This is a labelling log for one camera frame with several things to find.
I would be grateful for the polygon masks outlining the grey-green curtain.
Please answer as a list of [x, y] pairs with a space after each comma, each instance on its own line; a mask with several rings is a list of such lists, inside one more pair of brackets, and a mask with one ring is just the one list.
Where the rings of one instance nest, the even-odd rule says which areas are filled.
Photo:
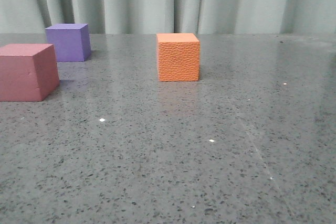
[[1, 0], [2, 33], [57, 23], [106, 34], [333, 34], [335, 0]]

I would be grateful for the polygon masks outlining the pink foam cube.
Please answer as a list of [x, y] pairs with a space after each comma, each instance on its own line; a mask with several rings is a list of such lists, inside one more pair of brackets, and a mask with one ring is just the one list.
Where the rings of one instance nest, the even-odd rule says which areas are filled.
[[59, 83], [52, 44], [1, 47], [1, 101], [42, 101]]

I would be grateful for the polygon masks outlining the purple foam cube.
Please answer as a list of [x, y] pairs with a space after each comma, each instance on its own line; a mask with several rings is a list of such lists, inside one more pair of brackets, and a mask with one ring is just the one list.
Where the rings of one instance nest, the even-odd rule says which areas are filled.
[[45, 31], [58, 62], [83, 62], [91, 55], [88, 24], [55, 24]]

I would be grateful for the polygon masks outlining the orange foam cube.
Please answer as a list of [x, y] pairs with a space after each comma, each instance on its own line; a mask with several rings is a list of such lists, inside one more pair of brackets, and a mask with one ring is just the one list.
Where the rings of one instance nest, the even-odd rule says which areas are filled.
[[200, 41], [193, 33], [157, 34], [156, 58], [159, 81], [198, 81], [200, 53]]

